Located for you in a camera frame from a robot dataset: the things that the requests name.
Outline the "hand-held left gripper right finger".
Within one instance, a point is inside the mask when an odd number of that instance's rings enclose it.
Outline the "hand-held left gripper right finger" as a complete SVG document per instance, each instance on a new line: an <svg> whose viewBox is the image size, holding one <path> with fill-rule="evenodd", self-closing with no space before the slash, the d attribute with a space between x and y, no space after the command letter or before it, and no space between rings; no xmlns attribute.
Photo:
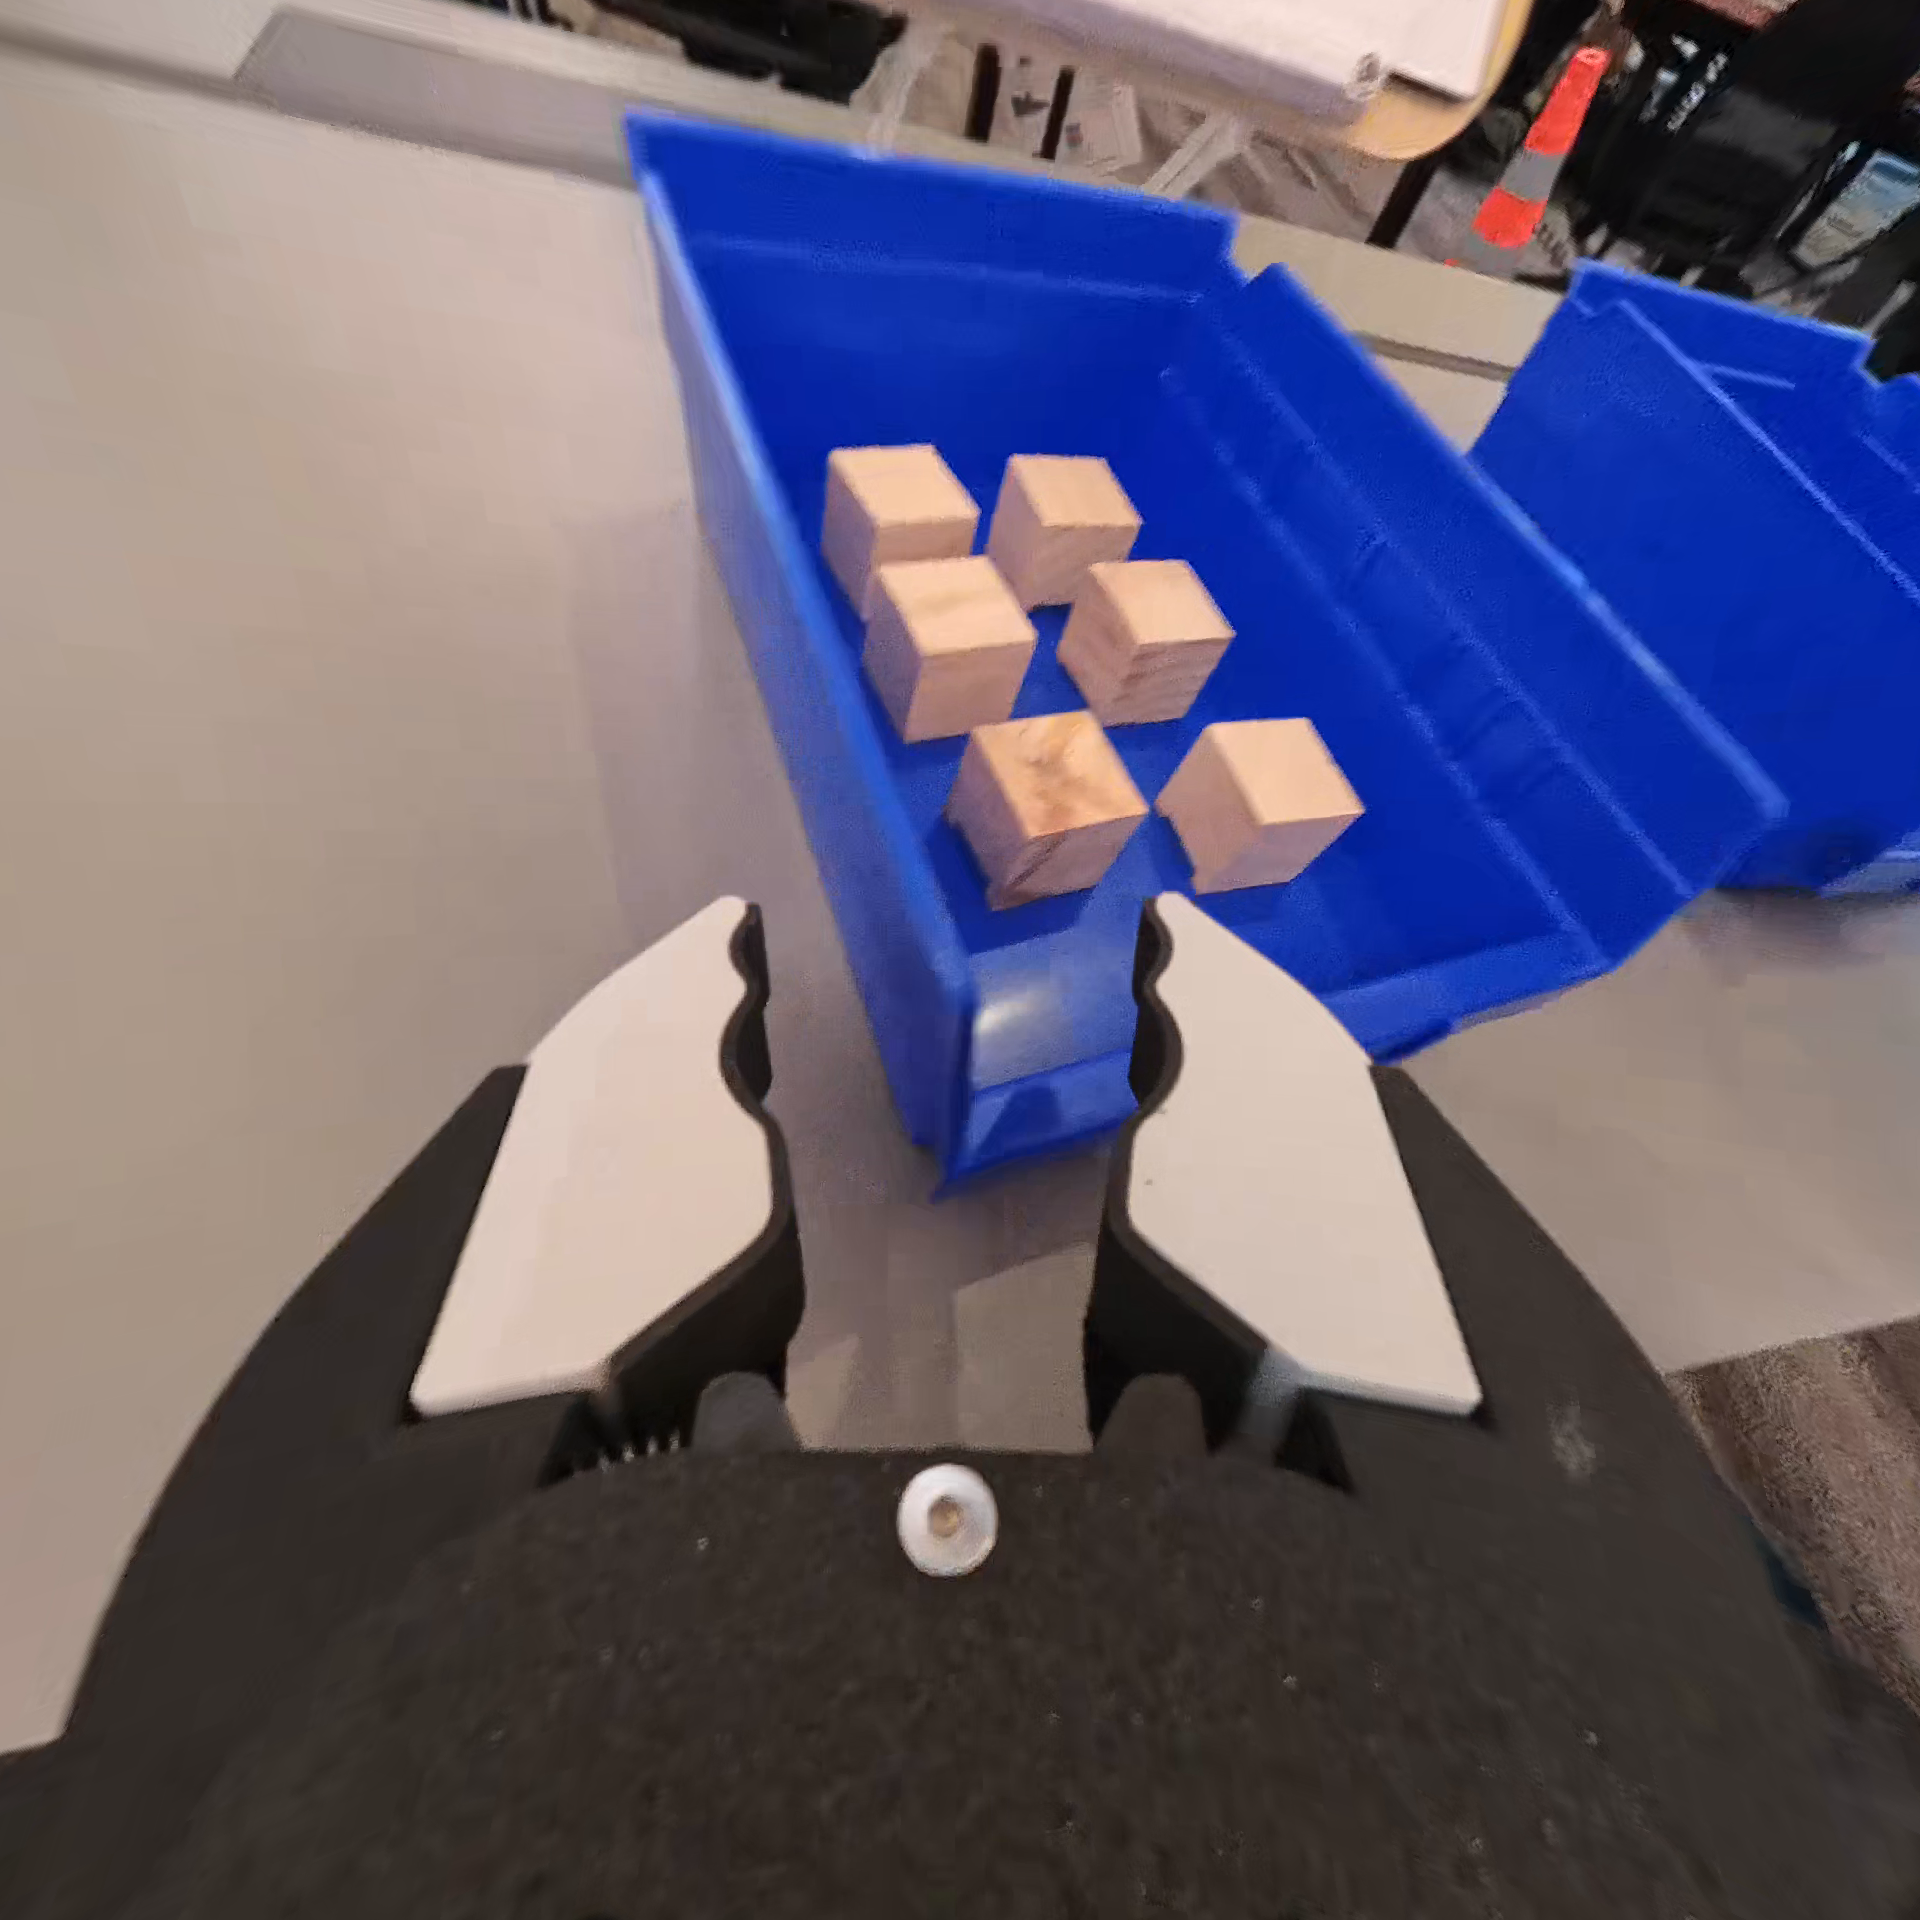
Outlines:
<svg viewBox="0 0 1920 1920"><path fill-rule="evenodd" d="M1370 1050L1175 890L1139 909L1126 1087L1088 1295L1090 1448L1151 1379L1200 1448L1266 1467L1306 1398L1488 1409Z"/></svg>

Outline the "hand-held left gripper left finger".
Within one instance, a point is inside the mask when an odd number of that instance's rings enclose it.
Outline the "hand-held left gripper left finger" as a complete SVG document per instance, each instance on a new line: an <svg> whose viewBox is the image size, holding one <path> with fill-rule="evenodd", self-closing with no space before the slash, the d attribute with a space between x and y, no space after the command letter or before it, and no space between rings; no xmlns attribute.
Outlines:
<svg viewBox="0 0 1920 1920"><path fill-rule="evenodd" d="M617 1448L681 1448L720 1379L787 1389L802 1231L767 1037L767 914L698 909L527 1058L414 1417L585 1398Z"/></svg>

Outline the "blue plastic bin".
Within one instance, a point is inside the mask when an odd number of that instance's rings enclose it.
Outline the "blue plastic bin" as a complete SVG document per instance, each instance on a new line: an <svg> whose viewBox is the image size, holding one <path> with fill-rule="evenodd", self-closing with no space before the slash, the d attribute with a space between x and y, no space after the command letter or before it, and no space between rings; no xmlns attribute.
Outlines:
<svg viewBox="0 0 1920 1920"><path fill-rule="evenodd" d="M1722 890L1909 890L1920 378L1873 340L1579 259L1472 441L1784 819Z"/></svg>
<svg viewBox="0 0 1920 1920"><path fill-rule="evenodd" d="M1054 170L870 160L627 107L695 513L787 786L945 1190L1132 1120L1151 819L1088 894L986 909L945 828L961 740L896 740L827 571L827 457L1102 457L1151 560L1235 620L1132 786L1204 721L1306 714L1359 793L1300 884L1204 894L1376 1060L1620 971L1784 793L1235 221Z"/></svg>

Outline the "cluster of taped wooden cubes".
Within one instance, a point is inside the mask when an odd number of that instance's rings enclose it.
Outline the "cluster of taped wooden cubes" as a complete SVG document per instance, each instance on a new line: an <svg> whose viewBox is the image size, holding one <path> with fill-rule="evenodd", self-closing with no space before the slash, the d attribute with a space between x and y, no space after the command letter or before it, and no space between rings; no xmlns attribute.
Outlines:
<svg viewBox="0 0 1920 1920"><path fill-rule="evenodd" d="M1306 714L1204 721L1151 801L1121 731L1182 721L1235 643L1187 560L1132 560L1139 513L1102 457L1011 457L977 500L931 441L835 449L818 549L863 611L863 682L908 745L961 740L945 828L986 909L1111 884L1162 819L1187 890L1300 884L1359 828L1359 786Z"/></svg>

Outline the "orange traffic cone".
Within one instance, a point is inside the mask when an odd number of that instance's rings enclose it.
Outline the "orange traffic cone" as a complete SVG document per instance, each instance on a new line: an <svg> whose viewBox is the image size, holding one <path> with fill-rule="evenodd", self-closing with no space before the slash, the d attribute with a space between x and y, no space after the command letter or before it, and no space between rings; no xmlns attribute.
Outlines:
<svg viewBox="0 0 1920 1920"><path fill-rule="evenodd" d="M1455 243L1455 267L1472 278L1521 278L1521 256L1532 243L1551 187L1575 160L1575 136L1596 106L1603 83L1603 47L1575 47L1541 122L1526 125L1526 141L1510 147L1505 178L1488 187L1488 204L1472 210L1472 239Z"/></svg>

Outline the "black office chair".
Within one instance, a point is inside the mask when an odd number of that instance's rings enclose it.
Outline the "black office chair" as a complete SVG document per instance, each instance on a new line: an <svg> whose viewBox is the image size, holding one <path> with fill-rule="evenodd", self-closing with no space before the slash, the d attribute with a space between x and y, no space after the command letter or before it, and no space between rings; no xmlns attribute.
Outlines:
<svg viewBox="0 0 1920 1920"><path fill-rule="evenodd" d="M1603 243L1635 243L1641 278L1729 295L1823 170L1908 107L1920 65L1909 0L1791 0L1729 47L1713 87L1641 141L1603 210Z"/></svg>

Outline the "printed instruction sheet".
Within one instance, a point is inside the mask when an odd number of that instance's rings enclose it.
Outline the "printed instruction sheet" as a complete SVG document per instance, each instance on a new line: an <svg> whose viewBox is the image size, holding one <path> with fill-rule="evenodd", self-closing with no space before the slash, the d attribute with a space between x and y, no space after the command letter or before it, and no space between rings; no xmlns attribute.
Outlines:
<svg viewBox="0 0 1920 1920"><path fill-rule="evenodd" d="M1175 96L1359 122L1384 87L1483 96L1505 0L896 0Z"/></svg>

